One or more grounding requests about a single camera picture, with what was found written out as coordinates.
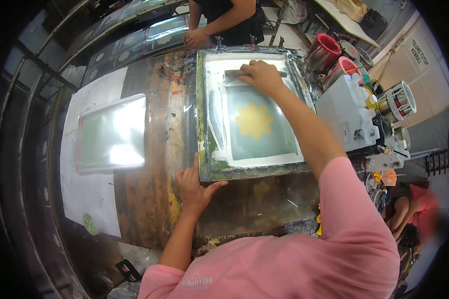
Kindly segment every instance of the person in black shirt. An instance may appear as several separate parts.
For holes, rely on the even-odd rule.
[[[255,44],[260,43],[264,37],[256,11],[256,0],[190,0],[190,28],[183,42],[201,47],[208,38],[216,44],[215,35],[219,35],[223,45],[240,46],[251,43],[251,34]],[[198,28],[202,14],[208,24]]]

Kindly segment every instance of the handwritten label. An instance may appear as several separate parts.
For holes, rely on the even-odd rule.
[[[429,61],[426,58],[426,55],[424,54],[424,51],[419,46],[418,42],[416,42],[415,39],[412,40],[411,47],[409,48],[409,51],[411,51],[412,56],[414,57],[415,61],[418,63],[419,68],[421,70],[425,69],[429,65]]]

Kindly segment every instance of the white paper sheet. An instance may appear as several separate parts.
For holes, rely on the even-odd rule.
[[[65,216],[83,225],[83,215],[93,218],[98,232],[121,237],[115,204],[113,171],[79,174],[75,171],[78,116],[96,106],[120,99],[128,68],[105,75],[72,95],[65,120],[60,152],[60,183]]]

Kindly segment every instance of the paint-stained table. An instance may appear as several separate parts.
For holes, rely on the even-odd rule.
[[[130,244],[163,249],[180,215],[174,172],[190,167],[196,142],[196,51],[152,57],[128,67],[121,98],[145,93],[145,167],[115,171],[121,237]],[[302,75],[312,96],[317,75]],[[201,216],[195,255],[242,236],[314,234],[319,190],[310,171],[231,181]]]

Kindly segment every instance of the yellow flower shape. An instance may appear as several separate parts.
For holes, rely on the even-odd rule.
[[[266,112],[264,105],[256,106],[249,102],[246,107],[238,107],[239,115],[234,118],[234,123],[240,126],[239,133],[243,136],[251,134],[253,139],[258,140],[261,134],[271,133],[270,123],[274,118]]]

